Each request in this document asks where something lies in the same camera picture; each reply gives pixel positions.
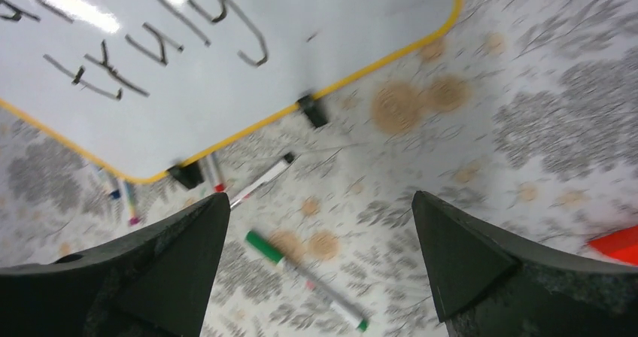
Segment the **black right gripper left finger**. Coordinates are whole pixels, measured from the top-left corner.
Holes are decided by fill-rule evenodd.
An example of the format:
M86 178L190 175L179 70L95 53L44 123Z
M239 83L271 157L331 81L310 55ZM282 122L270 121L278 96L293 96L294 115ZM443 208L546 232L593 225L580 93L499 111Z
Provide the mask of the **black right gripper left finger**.
M215 193L50 264L1 270L3 336L198 336L229 225Z

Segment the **yellow framed whiteboard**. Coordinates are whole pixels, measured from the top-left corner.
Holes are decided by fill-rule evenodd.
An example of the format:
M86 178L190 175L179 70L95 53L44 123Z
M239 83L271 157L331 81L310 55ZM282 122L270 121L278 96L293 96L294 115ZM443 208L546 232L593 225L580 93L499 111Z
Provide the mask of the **yellow framed whiteboard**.
M1 0L1 106L150 183L444 35L462 0Z

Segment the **floral table mat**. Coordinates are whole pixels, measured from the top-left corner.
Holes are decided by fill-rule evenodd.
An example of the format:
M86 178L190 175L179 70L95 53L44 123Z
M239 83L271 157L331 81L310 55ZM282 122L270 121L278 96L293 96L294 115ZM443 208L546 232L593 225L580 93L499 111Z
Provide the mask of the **floral table mat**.
M230 212L198 336L446 336L418 191L594 260L604 255L589 241L637 224L637 0L462 1L444 35L315 96L329 123L313 148ZM278 159L224 162L229 200ZM94 165L1 106L1 270L53 263L216 193L100 166L119 187L111 199ZM249 245L251 230L360 308L368 330Z

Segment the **red triangular block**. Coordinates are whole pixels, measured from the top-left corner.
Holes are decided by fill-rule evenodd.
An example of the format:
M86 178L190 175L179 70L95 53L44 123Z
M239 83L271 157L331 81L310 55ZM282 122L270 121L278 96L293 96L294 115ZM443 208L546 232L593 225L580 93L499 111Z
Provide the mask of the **red triangular block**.
M588 245L607 257L637 265L637 226L595 238Z

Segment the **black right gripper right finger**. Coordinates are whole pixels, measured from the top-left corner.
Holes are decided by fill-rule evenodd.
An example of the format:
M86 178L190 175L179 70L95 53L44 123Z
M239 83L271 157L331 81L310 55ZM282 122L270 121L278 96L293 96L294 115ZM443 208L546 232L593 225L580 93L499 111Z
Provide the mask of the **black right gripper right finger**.
M412 213L451 336L635 336L637 270L569 254L418 191Z

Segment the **black capped marker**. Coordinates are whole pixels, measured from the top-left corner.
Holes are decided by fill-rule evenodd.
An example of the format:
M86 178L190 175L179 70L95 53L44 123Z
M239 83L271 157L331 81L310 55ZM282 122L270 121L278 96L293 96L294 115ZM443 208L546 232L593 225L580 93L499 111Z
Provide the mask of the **black capped marker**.
M259 174L251 183L237 192L236 195L230 199L230 209L232 210L236 208L256 190L274 181L290 167L295 159L296 155L292 152L286 153L279 158L277 162Z

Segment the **green capped white marker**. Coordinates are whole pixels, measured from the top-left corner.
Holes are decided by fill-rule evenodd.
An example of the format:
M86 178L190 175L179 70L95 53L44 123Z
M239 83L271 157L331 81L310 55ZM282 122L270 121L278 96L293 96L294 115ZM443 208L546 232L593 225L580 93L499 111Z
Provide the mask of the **green capped white marker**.
M368 330L369 321L360 308L350 303L345 296L324 283L319 277L313 275L308 269L292 261L282 250L267 241L261 234L251 230L245 236L245 241L285 272L293 273L295 276L300 277L308 289L316 292L329 308L343 317L355 329L361 332Z

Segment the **magenta capped white marker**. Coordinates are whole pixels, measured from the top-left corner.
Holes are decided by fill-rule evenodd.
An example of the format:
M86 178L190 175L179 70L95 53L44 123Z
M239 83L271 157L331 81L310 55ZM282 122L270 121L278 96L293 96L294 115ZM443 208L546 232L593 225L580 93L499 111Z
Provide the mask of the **magenta capped white marker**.
M132 185L127 181L121 181L121 187L127 211L129 212L129 225L135 226L140 223L141 218L139 217L138 211L136 209L134 189Z

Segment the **blue capped white marker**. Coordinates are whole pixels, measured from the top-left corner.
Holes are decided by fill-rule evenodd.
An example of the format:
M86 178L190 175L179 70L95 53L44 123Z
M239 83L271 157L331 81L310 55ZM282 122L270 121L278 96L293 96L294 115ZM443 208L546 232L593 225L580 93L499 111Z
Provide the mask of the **blue capped white marker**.
M121 197L119 187L109 172L97 165L94 165L93 169L99 185L102 187L105 194L111 199L119 199Z

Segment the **red capped white marker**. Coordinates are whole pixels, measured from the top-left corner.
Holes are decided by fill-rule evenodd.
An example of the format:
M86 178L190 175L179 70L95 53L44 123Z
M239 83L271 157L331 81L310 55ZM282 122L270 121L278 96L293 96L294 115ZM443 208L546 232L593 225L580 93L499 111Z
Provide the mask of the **red capped white marker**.
M226 184L216 153L211 153L205 158L208 164L208 174L212 190L216 193L225 193Z

